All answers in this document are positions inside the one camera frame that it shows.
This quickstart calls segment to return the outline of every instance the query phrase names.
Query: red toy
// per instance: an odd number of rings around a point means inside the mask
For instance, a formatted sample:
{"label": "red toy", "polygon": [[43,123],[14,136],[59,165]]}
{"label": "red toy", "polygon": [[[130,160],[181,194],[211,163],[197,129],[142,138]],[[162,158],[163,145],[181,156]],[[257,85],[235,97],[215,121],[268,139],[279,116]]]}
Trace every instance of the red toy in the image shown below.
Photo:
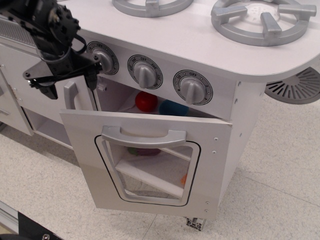
{"label": "red toy", "polygon": [[158,98],[155,95],[141,91],[135,97],[135,105],[141,111],[150,113],[156,109]]}

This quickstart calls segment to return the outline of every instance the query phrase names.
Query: stove burner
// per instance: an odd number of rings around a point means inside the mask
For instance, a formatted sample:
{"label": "stove burner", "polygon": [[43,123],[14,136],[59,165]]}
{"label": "stove burner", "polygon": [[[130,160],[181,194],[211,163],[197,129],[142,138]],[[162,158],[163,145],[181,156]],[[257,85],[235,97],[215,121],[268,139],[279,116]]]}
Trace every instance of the stove burner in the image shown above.
{"label": "stove burner", "polygon": [[[315,5],[301,5],[295,0],[255,0],[278,5],[277,12],[266,7],[231,6],[236,3],[249,3],[250,0],[218,0],[211,11],[211,22],[214,28],[226,38],[238,43],[252,46],[280,46],[301,38],[307,31],[310,17],[316,16]],[[234,27],[229,23],[230,18],[244,17],[247,13],[260,14],[263,32],[251,32]],[[278,24],[279,14],[292,14],[296,24],[282,30]]]}
{"label": "stove burner", "polygon": [[156,18],[176,14],[187,7],[193,0],[175,0],[159,5],[159,0],[145,0],[145,6],[136,5],[126,0],[112,0],[113,5],[120,12],[140,18]]}

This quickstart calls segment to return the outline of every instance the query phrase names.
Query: open oven door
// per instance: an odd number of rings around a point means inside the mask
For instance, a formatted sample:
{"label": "open oven door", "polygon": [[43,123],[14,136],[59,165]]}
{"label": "open oven door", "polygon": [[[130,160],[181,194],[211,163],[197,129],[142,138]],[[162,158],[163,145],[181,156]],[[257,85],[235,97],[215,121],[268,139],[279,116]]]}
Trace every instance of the open oven door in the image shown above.
{"label": "open oven door", "polygon": [[215,217],[229,123],[68,109],[60,115],[98,208]]}

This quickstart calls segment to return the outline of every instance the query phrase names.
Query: oven door handle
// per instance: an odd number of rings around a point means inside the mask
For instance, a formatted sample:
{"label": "oven door handle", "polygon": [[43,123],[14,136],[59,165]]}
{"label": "oven door handle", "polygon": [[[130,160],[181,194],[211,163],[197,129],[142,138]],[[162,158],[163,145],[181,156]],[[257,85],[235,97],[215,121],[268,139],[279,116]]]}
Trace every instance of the oven door handle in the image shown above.
{"label": "oven door handle", "polygon": [[142,137],[130,136],[121,133],[119,126],[103,126],[102,139],[126,147],[143,149],[172,148],[184,145],[187,139],[187,132],[180,130],[169,130],[163,137]]}

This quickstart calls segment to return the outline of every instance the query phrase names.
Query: floor tile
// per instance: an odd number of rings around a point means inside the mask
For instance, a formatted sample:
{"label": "floor tile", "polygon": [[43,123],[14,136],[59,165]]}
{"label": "floor tile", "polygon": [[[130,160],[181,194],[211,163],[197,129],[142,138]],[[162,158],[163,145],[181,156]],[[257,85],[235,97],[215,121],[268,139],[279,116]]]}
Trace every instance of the floor tile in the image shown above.
{"label": "floor tile", "polygon": [[236,172],[320,206],[320,101],[264,97]]}
{"label": "floor tile", "polygon": [[320,207],[235,174],[217,219],[197,231],[158,215],[144,240],[320,240]]}
{"label": "floor tile", "polygon": [[28,140],[10,127],[0,134],[0,201],[65,240],[143,239],[155,214],[96,208],[81,169],[59,157],[69,149]]}

